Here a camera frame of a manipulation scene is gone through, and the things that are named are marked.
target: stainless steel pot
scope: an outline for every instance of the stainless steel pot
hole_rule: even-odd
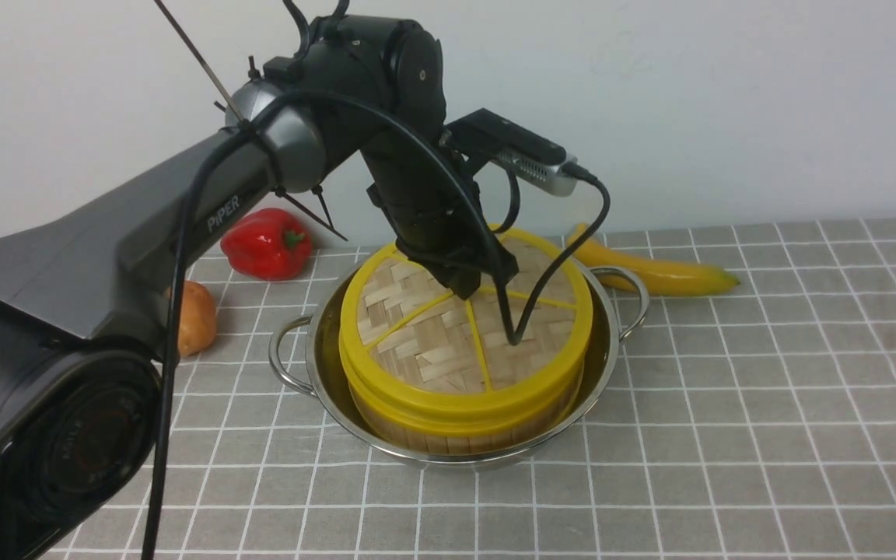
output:
[[[333,293],[320,302],[316,314],[296,318],[271,336],[269,362],[278,379],[286,387],[316,398],[324,405],[327,413],[352,435],[403,464],[413,465],[413,467],[463,468],[478,469],[478,471],[507,467],[507,465],[526,460],[534,451],[550,442],[552,437],[558,436],[590,411],[604,392],[608,380],[611,379],[614,364],[618,360],[620,341],[625,340],[642,324],[648,312],[648,291],[641,279],[632,271],[618,267],[586,268],[578,261],[576,261],[576,265],[583,271],[583,277],[590,285],[590,291],[593,293],[593,308],[596,311],[593,315],[593,330],[590,332],[590,346],[587,347],[586,361],[583,366],[583,382],[576,395],[576,403],[569,416],[554,428],[543,435],[534,437],[534,439],[508,447],[508,449],[469,455],[419,453],[388,443],[371,432],[369,426],[363,421],[362,415],[359,414],[358,408],[355,407],[351,390],[348,388],[348,380],[345,378],[345,370],[341,366],[341,358],[338,355],[341,302],[344,301],[345,290],[348,289],[348,284],[351,282],[352,276],[358,272],[358,268],[351,270],[344,278],[341,278],[341,282],[338,283],[338,287]],[[619,276],[632,283],[639,297],[637,316],[623,329],[618,325],[618,316],[611,304],[611,298],[607,296],[604,287],[597,280],[597,276],[607,275]],[[309,326],[309,334],[306,337],[306,371],[309,380],[294,378],[285,369],[283,359],[278,355],[278,344],[281,343],[285,334],[303,326]]]

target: red bell pepper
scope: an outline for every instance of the red bell pepper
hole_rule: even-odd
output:
[[[275,282],[295,278],[313,248],[292,214],[265,208],[240,219],[220,240],[220,249],[237,272]]]

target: black cable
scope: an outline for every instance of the black cable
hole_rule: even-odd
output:
[[[493,283],[495,284],[495,290],[497,290],[497,300],[500,303],[500,314],[504,320],[504,327],[507,329],[507,338],[509,343],[515,346],[520,343],[520,339],[523,339],[523,331],[527,329],[527,322],[530,321],[530,313],[534,311],[534,304],[537,304],[537,298],[541,297],[541,292],[544,291],[544,287],[548,284],[548,280],[550,280],[555,271],[558,270],[558,267],[562,266],[562,263],[566,262],[566,260],[572,256],[572,253],[576,252],[576,249],[582,247],[594,233],[597,233],[600,226],[604,224],[604,220],[607,219],[607,213],[611,211],[611,193],[607,191],[607,187],[605,187],[592,173],[583,169],[581,166],[577,166],[575,163],[566,163],[566,165],[562,167],[562,171],[570,177],[575,177],[577,180],[593,185],[597,191],[600,192],[600,197],[604,201],[601,203],[600,213],[598,213],[597,218],[587,226],[586,231],[583,231],[583,234],[580,235],[579,238],[576,238],[576,241],[573,241],[572,244],[566,245],[565,250],[558,253],[558,257],[548,265],[548,268],[545,268],[544,273],[541,273],[541,277],[538,278],[537,284],[534,284],[534,289],[530,291],[530,294],[527,294],[527,302],[525,306],[523,306],[523,313],[520,314],[520,322],[518,323],[518,326],[516,326],[516,329],[508,326],[508,323],[511,322],[512,319],[511,313],[509,312],[509,301],[507,301],[507,286],[502,283],[498,276],[494,276]]]
[[[306,49],[310,47],[310,25],[306,24],[306,16],[299,10],[295,2],[282,0],[282,3],[285,4],[285,9],[292,16],[292,21],[296,23],[296,31],[299,32],[299,50],[296,50],[296,57],[298,58],[303,56],[306,53]]]
[[[178,241],[175,244],[175,265],[171,279],[171,297],[168,300],[167,334],[164,345],[164,364],[161,368],[161,403],[159,405],[159,423],[157,423],[156,442],[154,443],[154,472],[150,503],[147,506],[147,520],[143,533],[142,560],[153,560],[157,545],[157,531],[161,517],[161,502],[164,497],[164,479],[168,461],[168,439],[170,439],[172,394],[175,385],[175,368],[178,367],[178,327],[181,320],[182,296],[185,292],[185,269],[188,268],[188,238],[191,224],[199,206],[206,182],[213,171],[225,162],[234,152],[249,142],[248,135],[237,134],[226,139],[206,157],[193,177],[192,184],[184,196],[179,213]]]
[[[253,124],[248,123],[248,121],[242,121],[238,134],[232,135],[232,137],[226,139],[221,145],[218,145],[217,148],[206,157],[206,160],[204,160],[202,165],[199,166],[199,170],[197,170],[195,177],[193,177],[192,184],[189,185],[189,189],[186,191],[181,205],[178,223],[178,241],[177,245],[175,245],[175,262],[172,273],[170,301],[168,301],[167,336],[165,339],[163,372],[161,373],[159,424],[157,425],[156,433],[156,451],[154,451],[152,492],[150,492],[149,509],[147,509],[147,519],[145,522],[145,536],[143,536],[143,560],[153,560],[154,550],[157,545],[157,532],[159,532],[161,506],[163,506],[164,482],[165,475],[167,474],[172,396],[174,393],[174,373],[175,369],[178,367],[180,358],[178,355],[178,329],[181,319],[182,297],[184,297],[185,291],[185,269],[188,268],[188,254],[186,251],[188,251],[189,233],[191,233],[191,224],[196,209],[199,206],[199,199],[202,196],[203,189],[209,181],[210,175],[214,173],[221,163],[225,162],[228,157],[233,155],[234,152],[237,152],[238,149],[241,149],[242,146],[245,146],[251,139],[256,139],[256,141],[258,141],[259,148],[266,149],[266,146],[264,146],[264,139],[260,138],[257,131],[259,131],[264,124],[270,124],[271,120],[274,120],[280,111],[285,109],[290,103],[294,102],[294,100],[298,99],[331,100],[331,102],[334,103],[343,103],[344,105],[351,107],[358,107],[358,109],[364,110],[374,117],[378,117],[381,121],[384,121],[385,124],[390,125],[394,130],[404,135],[405,138],[414,142],[421,149],[421,152],[424,152],[424,155],[426,155],[428,159],[430,159],[431,162],[446,175],[446,177],[451,179],[453,187],[458,190],[458,194],[462,197],[463,206],[466,206],[467,214],[470,219],[472,219],[473,226],[476,226],[480,241],[483,242],[484,248],[486,248],[488,254],[491,254],[491,256],[493,255],[493,233],[491,233],[490,228],[483,219],[482,213],[478,212],[476,209],[475,202],[472,201],[469,192],[463,186],[458,172],[453,169],[453,167],[446,162],[444,157],[439,155],[428,142],[424,142],[423,138],[419,137],[412,128],[409,128],[407,124],[401,123],[398,118],[391,116],[391,114],[384,113],[382,110],[377,109],[377,107],[370,106],[368,103],[363,103],[361,100],[351,98],[350,96],[338,95],[338,93],[295,91],[284,93],[284,95],[274,99],[273,102],[269,103],[269,105],[261,111],[259,116],[255,118]],[[274,175],[274,179],[278,181],[278,179],[281,178],[280,171],[278,171],[278,160],[274,157],[273,153],[267,151],[267,154],[270,156],[271,171],[273,171],[272,174]],[[577,166],[575,163],[566,164],[563,171],[571,177],[577,178],[577,180],[586,181],[588,184],[592,184],[596,187],[600,192],[601,197],[604,199],[604,203],[602,203],[600,214],[598,214],[597,219],[586,228],[586,231],[584,231],[579,239],[573,241],[572,244],[566,246],[564,251],[559,253],[559,256],[548,265],[544,274],[538,279],[537,284],[534,285],[534,289],[530,292],[529,297],[527,297],[527,304],[525,305],[525,309],[523,309],[523,314],[520,316],[520,322],[518,323],[518,326],[516,326],[516,329],[513,329],[513,319],[511,312],[509,311],[507,287],[501,280],[500,259],[490,258],[495,290],[497,291],[498,301],[500,302],[502,322],[504,322],[509,343],[512,345],[519,344],[520,340],[523,339],[523,331],[525,331],[527,327],[530,313],[534,311],[534,304],[536,304],[537,298],[541,296],[541,291],[544,290],[548,280],[550,280],[555,271],[558,270],[558,267],[562,266],[562,263],[566,262],[566,260],[572,256],[573,252],[576,252],[576,249],[579,248],[580,245],[583,245],[591,235],[597,233],[600,224],[607,218],[607,213],[609,212],[609,209],[611,209],[611,195],[608,194],[607,188],[604,187],[600,180],[594,177],[593,174],[588,173],[587,170],[583,169],[581,166]],[[508,178],[511,180],[511,191],[513,194],[513,192],[516,192],[516,178],[513,177],[511,173],[508,173]],[[516,218],[516,212],[513,209],[519,206],[520,195],[518,194],[515,198],[512,196],[512,212],[508,213],[508,220],[505,221],[505,224],[507,221],[512,221],[509,220],[511,219],[511,214]]]
[[[299,98],[300,96],[305,96],[308,99],[330,100],[330,102],[333,103],[341,103],[341,105],[364,110],[366,113],[371,114],[371,116],[383,121],[384,124],[389,125],[389,127],[393,128],[398,134],[403,135],[408,141],[413,142],[413,145],[416,145],[417,149],[420,149],[423,156],[425,156],[427,160],[430,160],[430,162],[433,163],[438,171],[441,171],[445,177],[448,177],[453,191],[455,191],[455,194],[458,194],[461,198],[462,205],[465,208],[465,214],[472,222],[471,224],[474,227],[476,234],[479,236],[480,244],[483,245],[483,248],[488,255],[488,261],[490,261],[488,264],[490,264],[491,267],[490,276],[493,277],[495,291],[497,292],[497,300],[500,303],[500,315],[502,323],[504,324],[504,332],[507,333],[507,341],[511,346],[518,345],[520,340],[523,339],[523,331],[527,329],[527,322],[530,321],[530,313],[532,313],[534,309],[534,304],[536,304],[537,298],[541,297],[541,292],[544,291],[544,287],[547,285],[548,280],[551,280],[552,275],[558,270],[558,267],[562,266],[562,263],[566,262],[566,260],[572,256],[572,253],[576,252],[576,249],[579,249],[580,246],[586,243],[588,238],[593,236],[594,233],[597,233],[597,230],[600,229],[604,220],[607,219],[607,213],[611,210],[611,194],[607,192],[607,188],[600,182],[600,180],[594,177],[593,174],[586,169],[583,169],[583,167],[577,166],[575,163],[568,163],[563,167],[563,171],[570,177],[575,177],[577,180],[588,182],[588,184],[592,184],[596,187],[604,201],[602,201],[600,213],[597,214],[597,219],[594,219],[593,223],[590,223],[590,225],[587,226],[586,231],[583,231],[583,236],[576,239],[576,241],[573,241],[564,251],[559,253],[558,257],[555,258],[555,261],[552,261],[551,265],[548,265],[548,268],[544,270],[544,274],[538,278],[537,284],[534,285],[534,289],[530,292],[529,298],[527,298],[527,304],[525,305],[525,308],[523,308],[522,315],[520,315],[518,324],[516,324],[515,327],[513,326],[513,316],[509,309],[507,286],[502,283],[502,262],[499,256],[495,254],[494,233],[490,230],[490,227],[488,227],[486,219],[484,219],[483,213],[480,212],[476,202],[473,201],[458,170],[455,170],[455,167],[452,167],[451,164],[448,163],[448,160],[445,159],[441,153],[438,153],[429,142],[424,141],[423,137],[420,137],[416,131],[413,131],[413,128],[410,128],[409,124],[403,123],[403,121],[399,120],[399,118],[395,117],[393,114],[385,113],[385,111],[378,109],[378,107],[371,106],[369,103],[364,103],[362,100],[352,98],[352,96],[342,96],[340,93],[296,91],[287,93],[287,95],[284,96],[279,96],[272,100],[269,105],[264,108],[262,113],[255,118],[255,127],[261,128],[261,124],[264,123],[264,121],[274,118],[275,114],[277,114],[282,107],[288,105],[288,103],[291,103],[295,98]]]
[[[330,18],[327,18],[327,24],[324,27],[324,39],[333,39],[338,34],[338,24],[344,19],[345,14],[348,13],[348,7],[351,3],[351,0],[338,1],[337,6],[334,7],[334,13],[331,14]]]
[[[507,170],[507,181],[511,187],[511,205],[509,205],[504,222],[500,224],[500,227],[493,230],[493,233],[497,235],[512,228],[513,223],[516,222],[516,216],[520,213],[520,185],[516,183],[516,175],[513,174],[512,170]]]

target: banana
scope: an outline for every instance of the banana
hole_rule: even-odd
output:
[[[579,238],[584,230],[586,224],[576,226],[569,243]],[[593,238],[587,239],[572,255],[587,267],[619,266],[636,273],[653,296],[710,296],[724,294],[740,284],[735,275],[716,266],[637,257],[604,247]],[[602,276],[600,282],[618,290],[634,291],[632,285],[619,277]]]

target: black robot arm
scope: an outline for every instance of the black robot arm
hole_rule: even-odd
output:
[[[600,181],[554,142],[488,110],[444,123],[441,47],[417,22],[348,16],[346,6],[310,24],[296,18],[298,52],[252,68],[220,131],[60,219],[0,238],[0,559],[52,546],[156,442],[153,553],[184,269],[270,192],[312,191],[362,153],[374,180],[367,199],[401,251],[461,298],[487,275],[512,344],[577,243],[514,327],[505,286],[516,259],[488,229],[473,175],[492,162],[512,188],[522,177],[558,196],[577,180],[594,184],[604,204],[583,239],[607,215]]]

